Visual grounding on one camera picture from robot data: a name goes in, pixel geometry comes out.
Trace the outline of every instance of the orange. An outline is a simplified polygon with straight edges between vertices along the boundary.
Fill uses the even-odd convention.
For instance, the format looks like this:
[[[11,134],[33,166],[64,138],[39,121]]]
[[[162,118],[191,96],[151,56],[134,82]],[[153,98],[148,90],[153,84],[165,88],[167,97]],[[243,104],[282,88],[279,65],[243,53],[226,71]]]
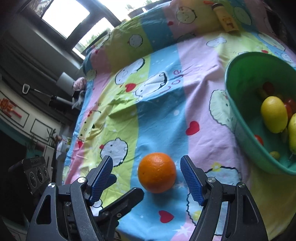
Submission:
[[[149,192],[162,193],[175,183],[177,173],[173,160],[164,153],[155,152],[145,156],[138,167],[138,178]]]

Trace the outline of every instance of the red tomato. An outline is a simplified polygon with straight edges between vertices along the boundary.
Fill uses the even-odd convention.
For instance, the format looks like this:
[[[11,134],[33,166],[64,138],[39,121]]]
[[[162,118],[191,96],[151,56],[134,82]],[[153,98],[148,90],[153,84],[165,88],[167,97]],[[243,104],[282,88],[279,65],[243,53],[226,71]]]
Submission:
[[[263,145],[263,140],[262,140],[262,138],[261,138],[260,136],[258,136],[258,135],[254,135],[254,136],[255,136],[255,138],[257,139],[257,141],[259,141],[260,144]]]
[[[287,114],[288,114],[288,120],[291,119],[292,115],[293,115],[293,111],[292,111],[292,108],[289,104],[285,103],[284,102],[284,105],[286,107],[286,110],[287,110]]]
[[[272,83],[270,83],[269,81],[266,81],[263,84],[262,89],[264,89],[268,95],[274,94],[274,85]]]
[[[296,113],[296,102],[292,98],[285,99],[285,103],[289,104],[291,106],[293,114]]]

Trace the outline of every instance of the bed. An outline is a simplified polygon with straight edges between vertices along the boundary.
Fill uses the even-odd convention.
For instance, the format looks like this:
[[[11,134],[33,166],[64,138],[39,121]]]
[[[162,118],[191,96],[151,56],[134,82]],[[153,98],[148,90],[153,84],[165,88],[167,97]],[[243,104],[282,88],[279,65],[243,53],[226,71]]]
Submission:
[[[144,190],[144,200],[120,220],[121,240],[189,240],[202,207],[180,171],[183,155],[222,183],[245,182],[269,240],[296,212],[296,178],[265,173],[241,152],[224,87],[225,68],[241,53],[272,54],[294,68],[296,56],[274,36],[261,1],[219,2],[232,13],[239,34],[225,33],[202,0],[173,0],[115,28],[83,62],[86,95],[63,182],[86,176],[110,155],[117,182],[92,207],[98,215],[130,188],[142,187],[137,167],[145,155],[163,152],[176,164],[173,188],[162,194]],[[226,210],[223,203],[214,240],[221,239]]]

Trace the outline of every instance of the metal screw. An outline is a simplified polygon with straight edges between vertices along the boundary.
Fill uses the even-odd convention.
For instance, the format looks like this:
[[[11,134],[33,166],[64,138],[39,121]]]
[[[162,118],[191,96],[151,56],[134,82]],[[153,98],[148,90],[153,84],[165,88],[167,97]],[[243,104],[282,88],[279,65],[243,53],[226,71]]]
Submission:
[[[244,184],[242,182],[239,182],[238,185],[239,185],[240,188],[245,188],[245,186],[246,186],[246,184]]]
[[[48,184],[48,187],[49,187],[49,188],[54,188],[54,187],[55,187],[55,183],[50,183],[50,184]]]
[[[214,183],[216,181],[216,179],[214,177],[209,177],[207,180],[210,183]]]
[[[79,183],[84,183],[85,182],[85,180],[86,180],[86,178],[85,177],[80,177],[80,178],[78,178],[78,182]]]

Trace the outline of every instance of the green basin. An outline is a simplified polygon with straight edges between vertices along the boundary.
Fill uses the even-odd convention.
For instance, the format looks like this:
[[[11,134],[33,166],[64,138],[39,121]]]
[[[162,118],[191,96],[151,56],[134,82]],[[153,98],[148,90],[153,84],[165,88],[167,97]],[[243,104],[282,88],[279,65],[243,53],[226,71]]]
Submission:
[[[255,90],[270,81],[276,93],[296,100],[296,71],[283,60],[270,54],[249,52],[238,55],[227,66],[226,94],[237,124],[235,137],[246,155],[261,169],[272,174],[296,175],[296,157],[291,160],[289,144],[283,143],[280,134],[271,133],[260,114],[262,101]],[[254,137],[259,135],[262,146]],[[270,156],[278,151],[279,161]]]

